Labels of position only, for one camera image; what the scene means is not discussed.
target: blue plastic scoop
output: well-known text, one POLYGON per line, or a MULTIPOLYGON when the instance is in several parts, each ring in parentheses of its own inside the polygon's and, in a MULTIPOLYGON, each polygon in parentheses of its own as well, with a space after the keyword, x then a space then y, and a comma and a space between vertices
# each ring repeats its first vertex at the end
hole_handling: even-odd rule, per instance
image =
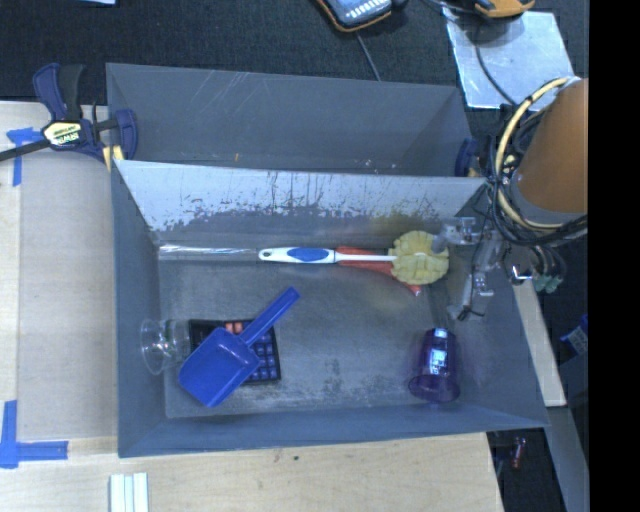
POLYGON ((218 327, 185 360, 178 381, 207 407, 224 401, 260 366, 251 345, 265 334, 298 300, 290 287, 274 300, 240 334, 218 327))

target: black carpet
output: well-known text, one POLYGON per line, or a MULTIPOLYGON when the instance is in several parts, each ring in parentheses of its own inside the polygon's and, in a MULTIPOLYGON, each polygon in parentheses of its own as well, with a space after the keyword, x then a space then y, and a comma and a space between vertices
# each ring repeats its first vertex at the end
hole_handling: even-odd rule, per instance
MULTIPOLYGON (((589 0, 537 0, 534 7, 555 15, 582 78, 589 76, 589 7, 589 0)), ((36 101, 33 73, 51 62, 86 65, 79 101, 100 105, 106 104, 106 62, 376 79, 356 36, 336 31, 315 0, 121 0, 117 7, 0 0, 0 20, 4 100, 36 101)), ((459 85, 446 20, 432 2, 411 0, 360 35, 381 80, 459 85)), ((498 111, 467 113, 478 139, 500 122, 498 111)), ((587 239, 559 251, 567 276, 554 293, 540 295, 540 304, 563 363, 571 354, 560 337, 587 312, 587 239)), ((588 403, 573 413, 588 457, 588 403)), ((499 471, 506 511, 564 512, 544 432, 513 434, 528 442, 521 468, 503 464, 499 471)), ((493 443, 503 440, 490 434, 493 443)))

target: yellow brush head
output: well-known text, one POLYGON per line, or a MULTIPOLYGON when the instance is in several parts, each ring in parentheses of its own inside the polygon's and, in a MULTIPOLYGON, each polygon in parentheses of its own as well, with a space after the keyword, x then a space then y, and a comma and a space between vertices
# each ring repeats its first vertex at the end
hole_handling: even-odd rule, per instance
POLYGON ((410 231, 398 238, 389 254, 396 256, 391 273, 407 284, 430 284, 449 270, 449 249, 431 251, 434 236, 426 231, 410 231))

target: black wire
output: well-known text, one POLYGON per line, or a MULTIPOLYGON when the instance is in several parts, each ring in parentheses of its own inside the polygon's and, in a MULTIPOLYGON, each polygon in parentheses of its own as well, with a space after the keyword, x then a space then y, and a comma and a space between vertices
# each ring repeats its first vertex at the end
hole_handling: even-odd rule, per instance
POLYGON ((483 23, 478 23, 478 26, 476 27, 475 34, 474 34, 474 37, 473 37, 473 46, 474 46, 474 49, 476 51, 476 57, 478 59, 478 64, 480 64, 480 67, 482 68, 482 71, 484 72, 484 74, 486 75, 488 80, 491 82, 491 84, 496 88, 496 91, 498 91, 500 93, 500 96, 502 96, 505 100, 507 100, 511 105, 517 105, 518 102, 516 102, 516 100, 514 100, 511 97, 511 95, 509 95, 500 86, 500 84, 496 81, 495 78, 493 78, 493 75, 489 71, 489 68, 487 68, 487 64, 484 61, 484 57, 482 56, 482 53, 480 52, 480 45, 478 43, 479 43, 479 37, 480 37, 480 29, 482 28, 483 25, 484 25, 483 23))
POLYGON ((373 74, 376 77, 376 80, 378 82, 381 82, 382 80, 380 79, 380 74, 378 73, 378 68, 376 68, 376 65, 373 62, 373 59, 371 58, 371 55, 369 55, 369 50, 367 50, 367 47, 364 44, 364 41, 362 40, 362 37, 360 36, 360 34, 358 32, 356 32, 356 38, 358 39, 358 42, 360 43, 360 47, 362 48, 362 51, 364 52, 364 56, 367 58, 367 62, 369 63, 369 67, 371 68, 371 71, 373 71, 373 74))

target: gray bin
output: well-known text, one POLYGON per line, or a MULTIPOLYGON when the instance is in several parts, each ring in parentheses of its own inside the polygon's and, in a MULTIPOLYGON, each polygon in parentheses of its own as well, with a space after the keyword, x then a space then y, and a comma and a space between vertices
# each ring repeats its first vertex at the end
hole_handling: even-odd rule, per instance
POLYGON ((299 245, 380 249, 437 232, 482 185, 457 178, 469 136, 457 89, 221 71, 108 66, 109 106, 139 120, 136 159, 112 171, 121 457, 540 427, 546 409, 509 283, 482 319, 451 321, 460 397, 428 404, 407 383, 441 325, 471 247, 418 296, 387 275, 259 262, 299 245), (154 376, 144 319, 254 318, 285 288, 282 380, 208 408, 173 368, 154 376))

